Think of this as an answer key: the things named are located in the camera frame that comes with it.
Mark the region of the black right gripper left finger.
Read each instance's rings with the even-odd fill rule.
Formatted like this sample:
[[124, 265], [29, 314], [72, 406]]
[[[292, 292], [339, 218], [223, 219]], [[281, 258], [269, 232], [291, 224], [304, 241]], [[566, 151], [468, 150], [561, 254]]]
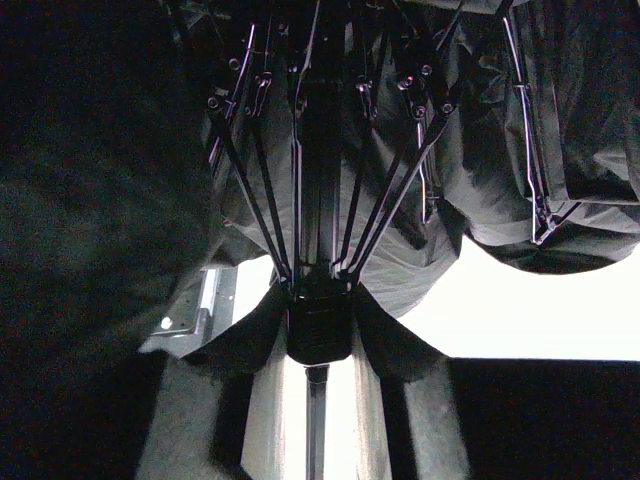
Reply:
[[273, 350], [287, 303], [287, 289], [272, 285], [250, 313], [183, 360], [202, 374], [257, 373]]

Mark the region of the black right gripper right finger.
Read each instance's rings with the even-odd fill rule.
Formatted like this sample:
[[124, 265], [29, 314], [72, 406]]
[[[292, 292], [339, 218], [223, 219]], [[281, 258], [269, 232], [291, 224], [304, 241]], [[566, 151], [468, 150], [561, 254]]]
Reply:
[[386, 312], [365, 287], [353, 291], [354, 318], [362, 345], [380, 378], [423, 379], [448, 357]]

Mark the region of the beige folding umbrella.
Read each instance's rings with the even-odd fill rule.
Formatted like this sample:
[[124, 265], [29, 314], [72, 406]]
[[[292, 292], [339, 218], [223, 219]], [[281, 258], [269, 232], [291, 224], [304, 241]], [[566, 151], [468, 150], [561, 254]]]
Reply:
[[[3, 2], [2, 477], [266, 476], [259, 374], [373, 369], [353, 291], [400, 322], [464, 239], [542, 275], [637, 247], [637, 2]], [[234, 267], [232, 325], [288, 291], [260, 371], [138, 352]], [[395, 479], [639, 475], [636, 365], [373, 372]]]

